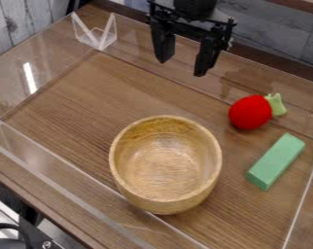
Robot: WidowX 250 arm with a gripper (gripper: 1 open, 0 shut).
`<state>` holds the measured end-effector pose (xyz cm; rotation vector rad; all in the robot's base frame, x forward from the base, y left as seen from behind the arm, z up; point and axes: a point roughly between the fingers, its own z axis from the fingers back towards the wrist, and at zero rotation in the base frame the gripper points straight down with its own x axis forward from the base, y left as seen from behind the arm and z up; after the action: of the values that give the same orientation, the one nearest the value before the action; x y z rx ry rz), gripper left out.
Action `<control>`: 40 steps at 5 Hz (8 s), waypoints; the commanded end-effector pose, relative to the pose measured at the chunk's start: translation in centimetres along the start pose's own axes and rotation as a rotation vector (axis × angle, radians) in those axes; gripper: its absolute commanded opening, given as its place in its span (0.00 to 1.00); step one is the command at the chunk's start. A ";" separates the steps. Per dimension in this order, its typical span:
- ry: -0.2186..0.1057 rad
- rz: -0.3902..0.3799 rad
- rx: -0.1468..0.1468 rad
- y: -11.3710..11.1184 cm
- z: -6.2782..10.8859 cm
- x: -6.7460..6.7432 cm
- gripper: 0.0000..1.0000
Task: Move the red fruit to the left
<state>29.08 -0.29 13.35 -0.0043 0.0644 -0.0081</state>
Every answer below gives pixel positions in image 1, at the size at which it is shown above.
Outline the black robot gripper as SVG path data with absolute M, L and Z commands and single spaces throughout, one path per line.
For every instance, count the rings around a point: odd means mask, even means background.
M 196 76 L 214 67 L 222 41 L 230 43 L 238 25 L 217 7 L 218 0 L 147 0 L 157 59 L 165 63 L 176 55 L 176 35 L 201 40 Z

